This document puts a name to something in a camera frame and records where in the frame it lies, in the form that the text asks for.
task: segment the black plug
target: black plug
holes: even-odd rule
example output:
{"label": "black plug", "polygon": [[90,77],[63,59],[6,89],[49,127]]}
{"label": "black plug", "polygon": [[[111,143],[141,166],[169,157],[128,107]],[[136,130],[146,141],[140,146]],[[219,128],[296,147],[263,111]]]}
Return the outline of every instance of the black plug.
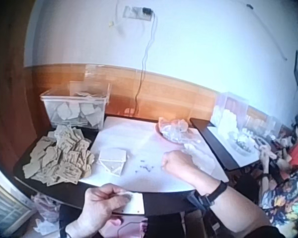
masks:
{"label": "black plug", "polygon": [[152,12],[151,8],[143,7],[143,14],[152,15]]}

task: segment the electrical outlet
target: electrical outlet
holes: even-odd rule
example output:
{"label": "electrical outlet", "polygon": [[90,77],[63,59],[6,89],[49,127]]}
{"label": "electrical outlet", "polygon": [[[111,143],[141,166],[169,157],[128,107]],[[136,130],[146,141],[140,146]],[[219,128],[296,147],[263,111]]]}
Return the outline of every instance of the electrical outlet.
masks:
{"label": "electrical outlet", "polygon": [[144,14],[142,7],[125,6],[123,18],[132,18],[132,19],[139,19],[139,20],[151,21],[152,15],[146,15],[146,14]]}

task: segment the bin filled with cards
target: bin filled with cards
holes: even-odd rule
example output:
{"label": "bin filled with cards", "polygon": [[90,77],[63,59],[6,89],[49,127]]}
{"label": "bin filled with cards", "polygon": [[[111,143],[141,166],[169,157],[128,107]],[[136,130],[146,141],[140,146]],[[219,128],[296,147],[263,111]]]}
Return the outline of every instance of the bin filled with cards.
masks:
{"label": "bin filled with cards", "polygon": [[41,94],[51,125],[101,130],[111,85],[106,82],[70,81]]}

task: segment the white wall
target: white wall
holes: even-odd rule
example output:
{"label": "white wall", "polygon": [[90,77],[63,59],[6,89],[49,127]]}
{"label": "white wall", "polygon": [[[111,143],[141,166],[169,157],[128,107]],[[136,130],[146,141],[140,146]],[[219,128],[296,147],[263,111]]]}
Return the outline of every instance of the white wall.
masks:
{"label": "white wall", "polygon": [[109,27],[115,19],[116,0],[37,0],[29,23],[25,66],[95,63],[141,69],[152,22],[122,20],[122,14],[126,5],[151,7],[158,24],[147,71],[230,91],[290,125],[298,113],[293,72],[298,4],[247,1],[280,44],[288,58],[284,61],[252,11],[240,2],[119,0],[122,22]]}

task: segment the black pants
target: black pants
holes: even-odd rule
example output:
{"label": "black pants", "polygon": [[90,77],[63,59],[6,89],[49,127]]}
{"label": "black pants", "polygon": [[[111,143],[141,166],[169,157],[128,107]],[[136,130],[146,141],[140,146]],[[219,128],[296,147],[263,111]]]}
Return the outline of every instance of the black pants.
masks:
{"label": "black pants", "polygon": [[[66,227],[76,220],[81,213],[80,209],[66,205],[60,207],[60,228]],[[61,238],[66,237],[65,229],[60,231]],[[98,233],[95,238],[102,238]],[[145,238],[184,238],[184,231],[180,214],[148,217],[148,227]]]}

